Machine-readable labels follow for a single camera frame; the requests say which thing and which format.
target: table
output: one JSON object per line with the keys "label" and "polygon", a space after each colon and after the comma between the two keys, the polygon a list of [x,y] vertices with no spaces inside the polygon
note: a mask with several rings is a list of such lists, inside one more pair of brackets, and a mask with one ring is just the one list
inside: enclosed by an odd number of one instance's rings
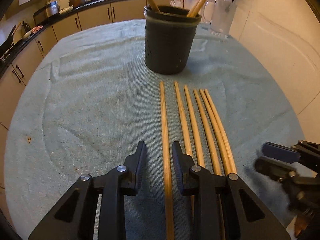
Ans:
{"label": "table", "polygon": [[[107,173],[143,140],[148,166],[138,196],[125,198],[127,238],[165,239],[161,80],[170,143],[183,141],[173,81],[179,82],[182,95],[184,84],[190,91],[207,88],[239,176],[286,226],[293,217],[286,210],[286,195],[279,184],[253,169],[264,142],[289,146],[303,139],[279,86],[240,43],[215,38],[202,24],[186,69],[175,76],[153,73],[144,64],[144,26],[144,20],[126,21],[68,36],[32,76],[13,116],[5,153],[7,202],[18,234],[27,239],[81,174]],[[212,170],[198,111],[196,118],[206,166]],[[176,239],[188,239],[188,198],[180,195],[175,181],[173,187]]]}

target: kitchen counter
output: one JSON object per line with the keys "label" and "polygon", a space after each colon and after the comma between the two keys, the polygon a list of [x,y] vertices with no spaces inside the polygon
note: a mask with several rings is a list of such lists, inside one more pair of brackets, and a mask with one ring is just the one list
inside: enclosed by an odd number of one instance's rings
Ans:
{"label": "kitchen counter", "polygon": [[7,70],[7,68],[10,66],[10,64],[12,63],[12,61],[15,59],[15,57],[17,57],[17,55],[36,37],[38,36],[41,32],[43,32],[46,28],[48,28],[49,26],[51,26],[52,24],[55,24],[58,21],[63,20],[66,17],[69,17],[73,14],[76,14],[78,12],[96,7],[96,6],[100,6],[103,4],[108,4],[108,3],[112,3],[112,2],[118,2],[118,1],[126,1],[126,0],[93,0],[93,1],[89,1],[87,2],[85,5],[80,6],[78,8],[73,9],[70,12],[66,12],[63,14],[57,14],[53,17],[51,17],[48,21],[47,24],[45,24],[43,26],[42,29],[40,29],[38,32],[36,32],[35,34],[33,34],[32,36],[30,36],[29,38],[25,39],[25,40],[20,40],[18,41],[15,45],[14,48],[11,49],[10,51],[10,55],[5,59],[4,62],[0,62],[0,78],[3,76],[3,74],[5,73],[5,71]]}

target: white wall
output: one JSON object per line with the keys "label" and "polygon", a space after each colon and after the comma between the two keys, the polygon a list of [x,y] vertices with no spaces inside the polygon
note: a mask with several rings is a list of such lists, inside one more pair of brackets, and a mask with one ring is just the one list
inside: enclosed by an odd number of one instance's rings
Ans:
{"label": "white wall", "polygon": [[[35,26],[33,20],[33,14],[39,9],[38,4],[33,4],[18,13],[14,14],[10,18],[6,18],[6,15],[0,21],[0,44],[2,44],[7,38],[13,26],[17,25],[20,21],[28,22],[31,28]],[[22,37],[21,26],[13,36],[13,43],[19,41]]]}
{"label": "white wall", "polygon": [[236,0],[230,34],[269,71],[320,143],[320,24],[305,0]]}

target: cabinet handle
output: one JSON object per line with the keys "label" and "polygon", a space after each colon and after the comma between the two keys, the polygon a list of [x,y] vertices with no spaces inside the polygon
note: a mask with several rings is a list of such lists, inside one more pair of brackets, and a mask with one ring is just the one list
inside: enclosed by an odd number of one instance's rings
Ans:
{"label": "cabinet handle", "polygon": [[18,67],[18,65],[16,65],[16,68],[20,71],[22,78],[24,78],[24,74],[22,73],[22,71],[20,70],[20,68]]}
{"label": "cabinet handle", "polygon": [[17,73],[16,73],[14,70],[12,70],[12,73],[16,75],[17,79],[19,79],[19,83],[21,83],[21,80],[20,80],[20,78],[18,77]]}
{"label": "cabinet handle", "polygon": [[43,52],[43,48],[42,48],[41,42],[40,42],[40,41],[38,41],[38,43],[40,44],[40,46],[41,46],[41,51]]}
{"label": "cabinet handle", "polygon": [[77,25],[77,28],[79,30],[79,25],[78,25],[78,19],[76,18],[76,25]]}

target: white tile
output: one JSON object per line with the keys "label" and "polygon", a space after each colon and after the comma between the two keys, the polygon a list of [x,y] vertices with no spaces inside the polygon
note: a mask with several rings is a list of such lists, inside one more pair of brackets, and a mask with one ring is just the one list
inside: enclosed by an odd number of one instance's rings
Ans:
{"label": "white tile", "polygon": [[320,24],[305,0],[253,0],[251,11],[295,33],[320,52]]}
{"label": "white tile", "polygon": [[237,7],[235,16],[230,27],[229,34],[239,41],[241,33],[244,29],[245,23],[249,15],[249,10]]}
{"label": "white tile", "polygon": [[298,114],[298,120],[306,140],[320,143],[320,94]]}
{"label": "white tile", "polygon": [[240,43],[269,71],[296,114],[320,91],[319,54],[294,33],[250,12]]}

